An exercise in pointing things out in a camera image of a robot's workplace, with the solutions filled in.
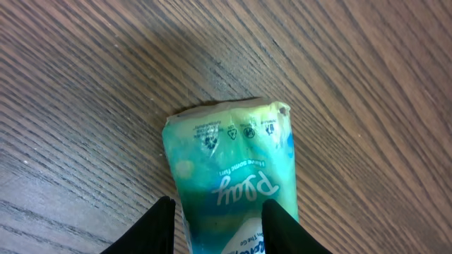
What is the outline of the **teal white carton pack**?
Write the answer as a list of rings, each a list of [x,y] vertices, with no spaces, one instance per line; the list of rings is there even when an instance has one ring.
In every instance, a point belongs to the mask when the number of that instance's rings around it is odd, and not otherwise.
[[[298,215],[290,107],[249,99],[170,116],[162,131],[191,253],[263,253],[263,203]]]

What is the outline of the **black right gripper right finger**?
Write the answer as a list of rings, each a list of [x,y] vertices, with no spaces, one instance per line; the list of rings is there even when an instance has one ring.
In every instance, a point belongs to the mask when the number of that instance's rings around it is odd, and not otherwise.
[[[263,203],[261,218],[266,254],[331,254],[276,200]]]

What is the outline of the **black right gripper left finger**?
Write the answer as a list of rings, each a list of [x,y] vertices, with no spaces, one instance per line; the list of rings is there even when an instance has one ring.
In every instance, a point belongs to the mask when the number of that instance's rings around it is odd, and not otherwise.
[[[175,207],[173,199],[161,197],[101,254],[173,254]]]

